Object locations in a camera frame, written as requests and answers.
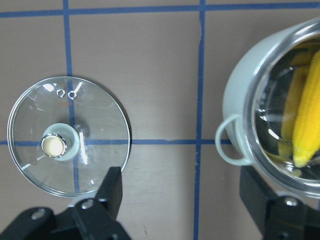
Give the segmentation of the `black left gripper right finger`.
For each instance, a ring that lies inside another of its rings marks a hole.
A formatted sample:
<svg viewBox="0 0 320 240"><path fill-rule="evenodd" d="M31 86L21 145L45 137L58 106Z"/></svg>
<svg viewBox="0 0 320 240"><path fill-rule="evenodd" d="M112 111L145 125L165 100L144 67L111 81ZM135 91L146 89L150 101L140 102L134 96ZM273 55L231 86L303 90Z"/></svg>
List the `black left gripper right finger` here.
<svg viewBox="0 0 320 240"><path fill-rule="evenodd" d="M263 240L320 238L320 211L276 193L252 166L240 168L239 195Z"/></svg>

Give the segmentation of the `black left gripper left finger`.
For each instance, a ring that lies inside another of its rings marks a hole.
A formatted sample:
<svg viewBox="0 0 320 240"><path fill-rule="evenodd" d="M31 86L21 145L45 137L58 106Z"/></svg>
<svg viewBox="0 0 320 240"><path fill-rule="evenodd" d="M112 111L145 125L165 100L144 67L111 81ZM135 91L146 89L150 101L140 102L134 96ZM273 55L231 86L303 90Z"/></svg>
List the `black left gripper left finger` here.
<svg viewBox="0 0 320 240"><path fill-rule="evenodd" d="M21 212L0 234L2 240L129 240L117 221L123 185L120 167L111 167L94 197L54 214L47 207Z"/></svg>

